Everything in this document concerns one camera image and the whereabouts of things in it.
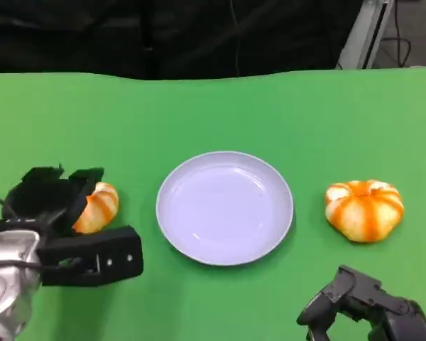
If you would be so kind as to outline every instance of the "small pumpkin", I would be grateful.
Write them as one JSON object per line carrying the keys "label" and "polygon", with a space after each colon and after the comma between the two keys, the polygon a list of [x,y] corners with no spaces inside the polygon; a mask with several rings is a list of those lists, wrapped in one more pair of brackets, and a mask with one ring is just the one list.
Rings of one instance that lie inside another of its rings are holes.
{"label": "small pumpkin", "polygon": [[115,188],[99,182],[93,193],[87,196],[87,206],[72,228],[83,234],[98,232],[112,221],[118,209],[119,195]]}
{"label": "small pumpkin", "polygon": [[398,190],[377,180],[335,183],[325,202],[328,221],[353,242],[385,239],[404,214]]}

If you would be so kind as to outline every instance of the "green table surface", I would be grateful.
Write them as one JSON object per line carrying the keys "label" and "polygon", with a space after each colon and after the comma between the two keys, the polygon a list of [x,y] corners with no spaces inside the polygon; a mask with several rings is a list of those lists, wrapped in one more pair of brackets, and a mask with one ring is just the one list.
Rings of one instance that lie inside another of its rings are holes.
{"label": "green table surface", "polygon": [[[248,266],[191,261],[156,222],[165,176],[217,150],[269,162],[295,198],[288,237]],[[41,288],[20,341],[301,341],[297,314],[340,264],[426,312],[426,69],[181,82],[0,75],[0,197],[32,166],[59,162],[105,167],[122,203],[114,225],[142,236],[145,270],[101,288]],[[406,211],[387,240],[361,246],[328,225],[324,192],[369,178],[395,184]],[[330,336],[366,340],[369,329],[338,318]]]}

